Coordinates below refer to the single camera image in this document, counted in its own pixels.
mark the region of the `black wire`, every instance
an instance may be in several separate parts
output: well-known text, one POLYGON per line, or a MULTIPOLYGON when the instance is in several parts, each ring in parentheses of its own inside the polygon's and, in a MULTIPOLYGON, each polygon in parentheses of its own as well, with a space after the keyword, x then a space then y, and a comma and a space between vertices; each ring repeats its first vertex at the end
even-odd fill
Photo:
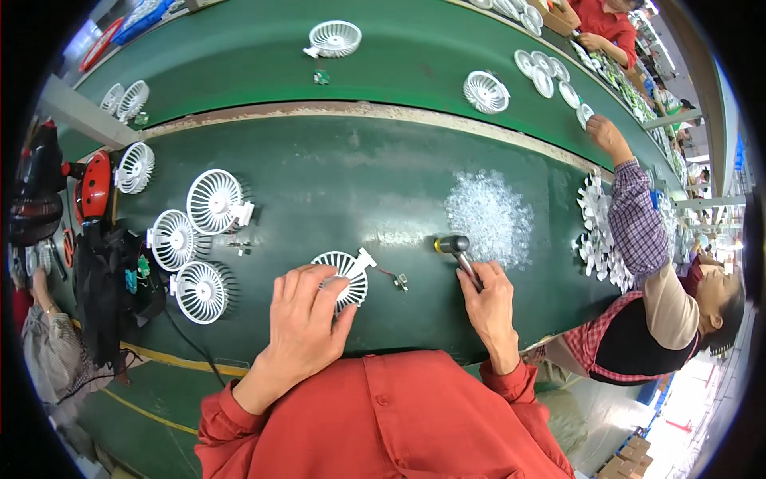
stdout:
POLYGON ((70 397, 72 397, 73 395, 77 394, 77 393, 78 393, 78 392, 79 392, 79 391, 80 391, 82 388, 84 388, 84 387, 85 387, 85 385, 86 385, 86 384, 89 384, 89 383, 91 383, 91 382, 95 381, 96 379, 103 379, 103 378, 116 378, 116 377, 117 377, 117 376, 119 376, 120 374, 122 374, 122 373, 124 373, 125 371, 127 371, 127 370, 128 370, 128 368, 129 368, 130 366, 132 366, 132 365, 133 365, 133 363, 135 363, 135 362, 136 362, 136 359, 137 359, 137 360, 139 360, 139 361, 141 361, 141 362, 143 363, 143 359, 141 359, 141 358, 139 357, 139 355, 138 355, 138 354, 136 354, 136 352, 135 352, 135 351, 133 351, 132 349, 121 349, 121 351, 127 351, 127 352, 129 352, 129 353, 133 354, 133 360, 130 362, 130 364, 128 364, 127 366, 124 366, 122 371, 120 371, 120 372, 113 372, 112 374, 104 374, 104 375, 102 375, 102 376, 96 376, 96 377, 94 377, 94 378, 90 378, 90 379, 88 379, 86 382, 84 382, 84 383, 80 384, 80 386, 78 386, 78 387, 77 387, 77 389, 75 389, 74 391, 70 392, 69 394, 67 394, 67 395, 66 395, 66 396, 64 396, 63 398, 59 399, 59 400, 58 400, 58 402, 55 402, 55 403, 50 403, 50 402, 47 402, 46 404, 52 404, 52 405, 56 405, 56 406, 58 406, 58 405, 60 405, 62 402, 66 401, 67 399, 69 399, 70 397))
POLYGON ((199 347, 197 347, 197 345, 195 345, 195 344, 192 342, 192 340, 190 340, 190 339, 189 339, 189 338, 188 338, 188 337, 187 337, 187 336, 184 334, 184 332, 183 332, 183 331, 181 331, 181 328, 179 328, 179 327, 178 327, 178 325, 177 325, 177 324, 175 324, 175 321, 173 320, 173 317, 172 317, 172 316, 170 316, 170 313, 168 312, 168 308, 165 308, 165 309, 164 309, 164 310, 162 310, 162 311, 163 311, 163 312, 165 313, 165 315, 168 317, 168 320, 170 321, 170 324, 173 326, 173 329, 175 329, 176 333, 178 333, 178 335, 179 335, 179 336, 180 336, 180 337, 181 337, 181 338, 182 338, 182 339, 183 339, 183 340, 184 340, 184 341, 185 341, 185 342, 186 342, 186 343, 187 343, 189 346, 191 346, 191 348, 192 348, 194 351, 196 351, 197 353, 199 353, 199 355, 200 355, 200 356, 202 356, 203 358, 205 358, 205 361, 207 361, 207 362, 208 362, 208 365, 210 366, 210 369, 212 369, 212 370, 213 370, 213 373, 215 374, 215 377, 217 377, 217 378, 218 378, 218 381, 221 383, 221 386, 223 386, 223 387, 226 387, 226 382, 225 382, 225 381, 224 381, 224 379, 221 377, 221 374, 218 372, 218 368, 217 368, 217 367, 215 367, 215 363, 213 363, 213 360, 212 360, 212 358, 211 358, 211 357, 210 357, 210 356, 209 356, 209 355, 208 355, 208 354, 207 354, 205 351, 203 351, 202 349, 199 349, 199 347))

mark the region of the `cardboard box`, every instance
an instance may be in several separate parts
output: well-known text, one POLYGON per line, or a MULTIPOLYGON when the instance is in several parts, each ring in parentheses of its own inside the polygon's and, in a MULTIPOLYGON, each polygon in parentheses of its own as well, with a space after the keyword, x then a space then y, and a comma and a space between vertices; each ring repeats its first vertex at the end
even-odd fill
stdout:
POLYGON ((553 5, 551 11, 548 11, 539 0, 529 0, 529 4, 537 8, 537 11, 542 15, 543 25, 555 31, 562 37, 568 37, 572 34, 572 27, 566 20, 564 20, 564 14, 561 13, 561 10, 559 10, 556 5, 553 5))
POLYGON ((635 474, 638 477, 643 477, 647 473, 647 466, 637 466, 633 470, 633 474, 635 474))
POLYGON ((617 456, 611 458, 607 465, 603 466, 598 474, 597 479, 624 479, 625 476, 620 474, 620 469, 625 465, 625 461, 617 456))
POLYGON ((638 451, 631 446, 625 446, 624 448, 620 449, 620 451, 617 453, 617 456, 619 456, 620 459, 623 459, 624 461, 633 461, 636 464, 639 464, 643 458, 641 451, 638 451))
POLYGON ((627 442, 627 445, 631 446, 633 449, 649 450, 649 447, 652 445, 652 443, 646 439, 639 438, 638 436, 633 436, 627 442))

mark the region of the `fan clip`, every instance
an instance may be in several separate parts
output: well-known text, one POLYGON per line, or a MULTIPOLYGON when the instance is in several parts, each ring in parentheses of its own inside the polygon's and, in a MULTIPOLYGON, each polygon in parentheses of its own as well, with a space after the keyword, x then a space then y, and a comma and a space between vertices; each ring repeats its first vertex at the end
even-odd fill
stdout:
POLYGON ((237 219, 237 224, 247 226, 250 224, 250 218, 253 216, 255 205, 250 202, 244 202, 241 205, 232 205, 231 214, 237 219))

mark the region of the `black cloth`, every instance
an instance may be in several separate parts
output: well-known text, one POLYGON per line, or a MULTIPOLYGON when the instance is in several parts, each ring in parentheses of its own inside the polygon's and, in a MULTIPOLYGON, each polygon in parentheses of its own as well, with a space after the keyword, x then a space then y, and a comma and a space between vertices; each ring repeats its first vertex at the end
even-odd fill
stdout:
MULTIPOLYGON (((596 353, 596 364, 624 375, 656 376, 681 369, 698 344, 699 331, 684 349, 663 348, 647 326, 643 298, 629 302, 609 324, 596 353)), ((591 372, 592 379, 615 385, 641 385, 651 379, 621 382, 591 372)))

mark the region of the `fan grille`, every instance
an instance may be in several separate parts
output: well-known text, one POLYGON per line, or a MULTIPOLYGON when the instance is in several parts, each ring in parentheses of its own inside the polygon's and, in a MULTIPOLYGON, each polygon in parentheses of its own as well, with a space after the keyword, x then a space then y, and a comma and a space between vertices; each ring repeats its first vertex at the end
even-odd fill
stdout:
POLYGON ((121 84, 113 85, 109 91, 106 92, 103 100, 101 100, 101 110, 106 110, 113 115, 114 112, 117 111, 117 105, 119 105, 119 101, 124 94, 125 88, 121 84))
POLYGON ((195 323, 210 324, 226 310, 228 292, 223 277, 212 265, 191 261, 178 271, 175 281, 178 307, 195 323))
MULTIPOLYGON (((356 258, 341 251, 329 251, 314 258, 311 264, 335 266, 338 268, 336 277, 347 277, 356 264, 356 258)), ((335 314, 340 313, 349 304, 362 304, 367 297, 368 281, 365 270, 362 269, 360 274, 350 277, 349 280, 351 283, 341 291, 336 300, 335 314)))
POLYGON ((508 90, 497 78, 483 71, 474 71, 463 83, 463 94, 482 113, 499 113, 508 108, 508 90))
POLYGON ((130 85, 117 107, 117 117, 120 121, 128 121, 135 117, 149 98, 149 85, 144 80, 138 80, 130 85))
POLYGON ((362 31, 348 21, 324 21, 309 32, 311 46, 323 57, 344 57, 356 51, 362 41, 362 31))
POLYGON ((217 235, 234 224, 232 206, 242 203, 239 182, 222 169, 211 169, 191 184, 186 196, 186 212, 195 230, 217 235))
POLYGON ((157 263, 167 271, 178 271, 197 251, 195 230, 186 213, 169 209, 160 213, 147 241, 157 263))
POLYGON ((143 191, 154 171, 154 152, 145 143, 137 142, 125 151, 115 175, 117 188, 126 194, 143 191))

